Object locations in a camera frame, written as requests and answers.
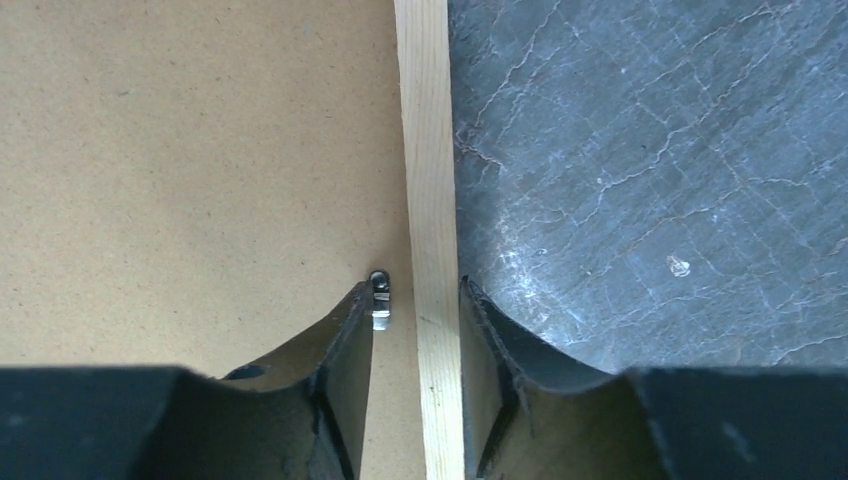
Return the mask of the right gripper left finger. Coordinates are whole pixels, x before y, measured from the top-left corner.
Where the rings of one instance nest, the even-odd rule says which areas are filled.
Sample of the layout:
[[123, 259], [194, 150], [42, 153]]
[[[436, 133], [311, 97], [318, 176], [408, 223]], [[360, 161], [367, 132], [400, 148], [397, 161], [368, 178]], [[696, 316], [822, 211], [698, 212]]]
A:
[[178, 366], [5, 367], [5, 479], [356, 479], [373, 293], [223, 378]]

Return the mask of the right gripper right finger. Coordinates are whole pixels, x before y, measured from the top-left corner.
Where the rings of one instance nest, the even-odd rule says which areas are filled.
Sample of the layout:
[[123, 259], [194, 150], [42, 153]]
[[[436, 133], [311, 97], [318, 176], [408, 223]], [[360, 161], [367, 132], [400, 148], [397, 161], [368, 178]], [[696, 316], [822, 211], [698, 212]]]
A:
[[459, 286], [470, 479], [843, 479], [843, 368], [595, 369]]

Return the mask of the brown cardboard backing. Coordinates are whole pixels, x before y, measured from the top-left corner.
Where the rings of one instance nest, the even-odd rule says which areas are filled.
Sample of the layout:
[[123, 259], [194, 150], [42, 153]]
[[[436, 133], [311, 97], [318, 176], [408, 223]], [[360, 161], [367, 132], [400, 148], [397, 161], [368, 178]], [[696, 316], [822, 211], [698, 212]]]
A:
[[361, 474], [425, 475], [389, 1], [5, 1], [1, 360], [221, 376], [384, 269]]

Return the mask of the wooden picture frame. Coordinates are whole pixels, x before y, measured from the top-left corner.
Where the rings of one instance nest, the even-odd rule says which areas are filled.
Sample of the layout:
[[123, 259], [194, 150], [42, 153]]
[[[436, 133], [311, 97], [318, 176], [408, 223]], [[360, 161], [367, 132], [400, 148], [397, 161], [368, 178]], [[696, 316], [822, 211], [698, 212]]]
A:
[[425, 470], [465, 476], [447, 4], [397, 1]]

